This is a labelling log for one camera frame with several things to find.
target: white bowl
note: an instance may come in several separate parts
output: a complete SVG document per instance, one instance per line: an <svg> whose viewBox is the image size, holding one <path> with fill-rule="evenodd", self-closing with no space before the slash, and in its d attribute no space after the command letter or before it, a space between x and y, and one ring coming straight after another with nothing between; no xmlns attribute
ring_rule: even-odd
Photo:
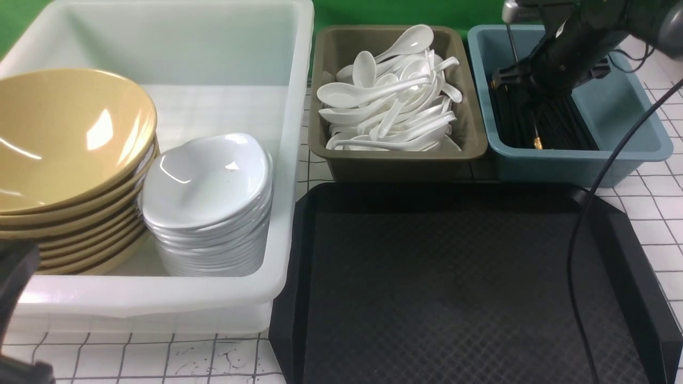
<svg viewBox="0 0 683 384"><path fill-rule="evenodd" d="M154 160L142 191L145 220L159 228L202 228L239 215L263 193L268 156L252 136L192 140Z"/></svg>
<svg viewBox="0 0 683 384"><path fill-rule="evenodd" d="M273 204L272 192L269 192L264 200L260 203L260 205L253 208L248 217L244 217L243 220L240 220L237 223L226 225L225 228L217 229L216 234L209 233L202 234L201 236L180 236L169 234L168 232L161 233L156 230L153 231L158 241L169 245L170 247L193 249L215 246L240 238L256 228L256 226L270 212L270 207Z"/></svg>
<svg viewBox="0 0 683 384"><path fill-rule="evenodd" d="M162 263L172 275L181 276L245 276L256 271L263 263L267 235L263 234L252 244L252 247L245 250L239 262L233 264L206 264L203 266L181 262L178 259L168 257L163 249L159 249L162 254Z"/></svg>
<svg viewBox="0 0 683 384"><path fill-rule="evenodd" d="M237 215L229 217L226 220L220 221L218 223L207 225L206 227L193 229L169 229L158 227L149 221L145 222L147 223L149 229L155 234L159 234L160 236L169 236L169 238L177 237L196 239L215 238L217 236L222 236L223 234L230 232L235 228L239 228L240 226L244 225L244 223L249 222L260 214L260 211L263 209L263 207L265 207L266 203L271 201L273 198L273 184L271 181L272 178L269 178L268 182L266 183L266 188L264 188L263 192Z"/></svg>
<svg viewBox="0 0 683 384"><path fill-rule="evenodd" d="M260 221L254 221L253 224L240 228L239 230L230 232L230 236L222 236L216 239L209 239L206 241L195 243L175 243L161 238L157 238L162 247L171 251L178 250L179 253L185 252L188 256L193 255L211 255L221 253L228 249L235 248L243 243L250 241L252 237L256 236L260 230L268 229L267 220L270 218L270 207L260 217Z"/></svg>
<svg viewBox="0 0 683 384"><path fill-rule="evenodd" d="M248 246L249 243L253 242L260 234L267 232L268 225L265 221L269 217L270 215L266 215L263 218L263 221L258 226L258 228L251 228L249 232L242 235L241 237L235 238L234 240L227 241L225 243L221 243L219 245L215 245L213 247L184 249L172 247L161 242L157 243L157 245L160 248L164 249L166 252L170 252L185 258L197 258L198 260L207 257L214 257L216 259L229 259L229 255L231 252L233 252L233 250L238 251L240 247Z"/></svg>

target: brown plastic container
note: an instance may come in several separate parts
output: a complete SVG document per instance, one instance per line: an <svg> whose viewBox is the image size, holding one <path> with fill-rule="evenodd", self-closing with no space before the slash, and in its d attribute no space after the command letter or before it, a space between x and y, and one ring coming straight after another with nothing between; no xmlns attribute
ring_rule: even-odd
<svg viewBox="0 0 683 384"><path fill-rule="evenodd" d="M432 27L432 49L443 58L455 56L457 67L446 70L446 82L455 85L463 95L460 104L453 104L458 118L451 123L451 138L461 152L439 150L433 152L377 152L328 150L329 123L318 111L322 103L317 92L321 86L335 81L335 75L356 55L369 51L373 55L384 52L409 26L342 25L327 27L318 33L313 57L311 84L311 118L308 145L311 152L325 159L338 182L424 182L455 180L458 170L468 161L484 155L488 142L477 90L470 71L462 38L446 27Z"/></svg>

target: green backdrop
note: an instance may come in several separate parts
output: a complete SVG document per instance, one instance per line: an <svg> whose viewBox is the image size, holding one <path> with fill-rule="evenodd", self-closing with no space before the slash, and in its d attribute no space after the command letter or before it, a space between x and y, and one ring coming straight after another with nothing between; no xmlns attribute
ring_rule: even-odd
<svg viewBox="0 0 683 384"><path fill-rule="evenodd" d="M0 0L0 57L50 0ZM431 24L466 31L501 22L503 0L313 0L316 32L334 24Z"/></svg>

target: white tile countertop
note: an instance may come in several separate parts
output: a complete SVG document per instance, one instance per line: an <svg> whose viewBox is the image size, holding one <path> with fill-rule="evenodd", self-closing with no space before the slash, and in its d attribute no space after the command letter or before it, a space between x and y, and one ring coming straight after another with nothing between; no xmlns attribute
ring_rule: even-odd
<svg viewBox="0 0 683 384"><path fill-rule="evenodd" d="M644 48L629 39L622 47L636 57ZM656 53L638 72L651 100L683 77L683 64ZM674 155L646 163L615 188L599 195L624 210L656 272L662 290L683 323L683 94L675 95L659 116L674 144ZM306 143L308 115L302 123L297 195L332 181L325 161ZM494 182L493 162L480 160L460 175L463 182ZM23 361L53 365L60 384L284 384L267 332L258 335L182 335L129 333L10 333L3 353ZM683 384L683 361L676 383Z"/></svg>

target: black cable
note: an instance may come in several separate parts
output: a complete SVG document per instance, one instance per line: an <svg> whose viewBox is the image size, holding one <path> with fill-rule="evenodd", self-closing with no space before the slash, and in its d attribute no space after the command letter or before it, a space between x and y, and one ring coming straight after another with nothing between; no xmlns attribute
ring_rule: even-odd
<svg viewBox="0 0 683 384"><path fill-rule="evenodd" d="M626 57L628 57L629 59L631 59L631 60L633 60L633 61L639 61L640 63L638 64L638 66L637 66L636 68L633 68L632 70L625 70L625 69L623 69L622 67L618 66L618 65L614 62L614 60L612 59L612 54L608 54L608 55L607 55L607 58L609 59L609 63L612 64L612 67L617 68L618 70L620 70L620 71L622 71L622 72L624 72L624 73L634 73L634 72L636 72L637 70L639 70L640 68L642 68L643 65L645 65L645 61L646 61L650 56L652 56L652 55L654 54L654 47L650 48L650 46L649 46L648 44L646 44L646 45L645 45L645 55L643 56L642 59L634 59L631 55L627 54L625 51L623 51L623 50L621 50L621 49L615 49L615 50L613 50L612 52L621 53L622 55L625 55Z"/></svg>
<svg viewBox="0 0 683 384"><path fill-rule="evenodd" d="M624 51L623 49L613 49L612 52L621 53L622 55L628 57L629 59L631 59L633 61L643 61L643 60L647 59L648 57L650 57L650 55L651 55L650 49L652 51L654 51L654 47L650 47L648 44L646 44L645 45L645 55L643 57L638 58L638 59L631 56L628 52Z"/></svg>
<svg viewBox="0 0 683 384"><path fill-rule="evenodd" d="M598 174L598 177L596 180L593 182L593 186L591 187L590 191L588 192L588 197L586 199L586 202L583 204L581 207L581 211L579 212L579 216L576 219L576 223L574 224L574 229L572 230L572 236L569 240L569 251L567 254L567 284L569 286L569 298L572 302L572 311L574 312L574 318L576 319L576 325L579 328L579 333L581 335L581 341L583 342L583 348L585 349L586 352L586 357L588 358L588 365L591 370L591 375L593 377L593 383L594 384L599 384L600 379L598 377L598 370L596 368L595 361L593 360L593 353L591 352L590 345L588 343L588 337L586 336L586 330L583 326L583 323L581 322L581 315L579 314L579 307L576 304L576 293L574 292L574 278L572 276L572 259L574 256L574 247L576 246L576 238L579 235L579 228L581 227L581 222L583 221L583 218L586 216L586 213L588 212L588 207L593 201L593 198L596 195L596 191L598 190L598 187L600 186L600 183L602 182L602 179L604 176L607 174L607 171L609 170L610 166L612 166L612 163L614 163L614 160L617 158L619 153L624 149L626 144L628 143L628 140L630 140L631 137L636 133L638 128L640 128L643 123L652 116L652 114L659 108L661 107L662 104L664 104L674 93L676 93L681 87L683 87L683 79L679 80L678 83L676 83L667 93L664 94L664 96L660 97L659 100L657 100L651 107L648 109L640 119L634 124L634 126L626 133L626 136L617 144L617 147L612 151L612 154L610 157L607 159L605 164L602 166L602 169L600 170L600 173Z"/></svg>

